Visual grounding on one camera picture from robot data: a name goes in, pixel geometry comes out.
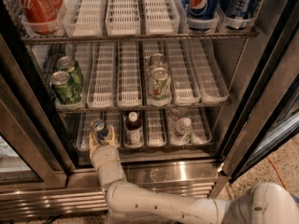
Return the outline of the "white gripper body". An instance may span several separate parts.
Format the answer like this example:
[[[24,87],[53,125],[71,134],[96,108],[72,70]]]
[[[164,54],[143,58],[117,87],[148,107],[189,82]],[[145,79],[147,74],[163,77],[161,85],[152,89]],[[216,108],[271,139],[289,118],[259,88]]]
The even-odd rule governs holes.
[[[97,173],[103,192],[106,192],[116,181],[126,181],[119,151],[113,146],[98,147],[91,155],[91,164]]]

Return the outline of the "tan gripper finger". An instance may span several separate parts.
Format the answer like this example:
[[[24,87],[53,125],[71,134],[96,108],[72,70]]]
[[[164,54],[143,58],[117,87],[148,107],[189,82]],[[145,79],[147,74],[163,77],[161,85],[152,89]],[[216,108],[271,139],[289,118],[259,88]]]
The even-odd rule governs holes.
[[[106,142],[110,145],[110,146],[113,146],[113,147],[117,147],[118,146],[118,142],[117,142],[117,139],[116,139],[116,136],[114,133],[110,133],[108,136],[107,136],[107,140]]]
[[[93,133],[90,133],[90,135],[89,135],[89,147],[90,147],[90,157],[92,157],[95,150],[99,148],[98,141],[94,137]]]

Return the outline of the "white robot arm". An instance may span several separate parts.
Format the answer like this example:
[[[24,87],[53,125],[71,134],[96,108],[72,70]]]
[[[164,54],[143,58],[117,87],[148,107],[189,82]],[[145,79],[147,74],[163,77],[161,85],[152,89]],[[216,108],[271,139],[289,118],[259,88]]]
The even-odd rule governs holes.
[[[127,181],[115,135],[104,141],[90,134],[90,158],[108,208],[105,224],[152,224],[160,218],[181,224],[299,224],[291,194],[274,183],[260,183],[237,199],[183,197],[154,192]]]

